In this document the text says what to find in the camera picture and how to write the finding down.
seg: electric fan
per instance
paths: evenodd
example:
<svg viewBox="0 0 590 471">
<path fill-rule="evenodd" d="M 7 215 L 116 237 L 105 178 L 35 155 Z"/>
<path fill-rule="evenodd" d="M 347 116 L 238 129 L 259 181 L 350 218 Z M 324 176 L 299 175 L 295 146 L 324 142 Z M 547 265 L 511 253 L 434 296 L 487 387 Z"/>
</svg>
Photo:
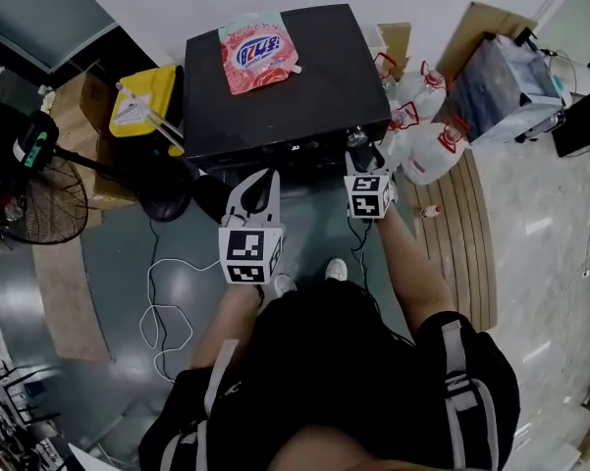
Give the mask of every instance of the electric fan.
<svg viewBox="0 0 590 471">
<path fill-rule="evenodd" d="M 35 112 L 20 125 L 12 149 L 0 143 L 1 234 L 30 244 L 77 237 L 87 223 L 87 197 L 73 163 L 133 190 L 155 220 L 172 221 L 188 206 L 191 175 L 183 162 L 161 157 L 146 169 L 121 170 L 61 148 L 58 137 L 52 118 Z"/>
</svg>

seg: small bottle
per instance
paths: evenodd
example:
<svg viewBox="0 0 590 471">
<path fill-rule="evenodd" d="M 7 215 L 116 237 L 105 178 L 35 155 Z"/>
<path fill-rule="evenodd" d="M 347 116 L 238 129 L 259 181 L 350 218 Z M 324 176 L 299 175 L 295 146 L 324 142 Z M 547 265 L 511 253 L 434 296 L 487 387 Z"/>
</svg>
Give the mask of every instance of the small bottle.
<svg viewBox="0 0 590 471">
<path fill-rule="evenodd" d="M 439 216 L 441 211 L 443 211 L 443 208 L 441 206 L 432 204 L 431 206 L 427 206 L 421 209 L 421 211 L 419 211 L 419 215 L 421 215 L 421 218 L 434 218 L 436 216 Z"/>
</svg>

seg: detergent bag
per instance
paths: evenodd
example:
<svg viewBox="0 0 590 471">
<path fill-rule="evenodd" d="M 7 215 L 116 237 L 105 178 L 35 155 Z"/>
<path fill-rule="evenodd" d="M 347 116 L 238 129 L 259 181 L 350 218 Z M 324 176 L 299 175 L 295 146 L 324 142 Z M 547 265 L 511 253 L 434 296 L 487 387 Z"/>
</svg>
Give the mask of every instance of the detergent bag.
<svg viewBox="0 0 590 471">
<path fill-rule="evenodd" d="M 298 56 L 279 12 L 245 14 L 218 29 L 232 94 L 288 78 Z"/>
</svg>

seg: printed logo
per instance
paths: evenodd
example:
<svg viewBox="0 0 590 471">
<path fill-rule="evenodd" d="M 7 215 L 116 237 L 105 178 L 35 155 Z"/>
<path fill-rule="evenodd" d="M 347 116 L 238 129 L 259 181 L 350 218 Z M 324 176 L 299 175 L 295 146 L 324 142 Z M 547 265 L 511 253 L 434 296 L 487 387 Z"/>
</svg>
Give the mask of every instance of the printed logo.
<svg viewBox="0 0 590 471">
<path fill-rule="evenodd" d="M 279 35 L 251 38 L 238 48 L 236 62 L 247 69 L 274 56 L 281 48 L 282 39 Z"/>
</svg>

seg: white shoe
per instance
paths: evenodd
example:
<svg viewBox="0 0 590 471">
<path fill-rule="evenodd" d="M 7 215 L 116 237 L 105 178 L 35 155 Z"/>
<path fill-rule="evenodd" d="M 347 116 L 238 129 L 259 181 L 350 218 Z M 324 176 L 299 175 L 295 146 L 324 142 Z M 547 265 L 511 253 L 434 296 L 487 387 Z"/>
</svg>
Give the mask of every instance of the white shoe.
<svg viewBox="0 0 590 471">
<path fill-rule="evenodd" d="M 342 258 L 334 258 L 327 266 L 325 271 L 325 280 L 336 279 L 338 281 L 347 280 L 347 264 Z"/>
<path fill-rule="evenodd" d="M 288 274 L 280 274 L 273 282 L 277 297 L 281 298 L 289 291 L 296 291 L 296 284 Z"/>
</svg>

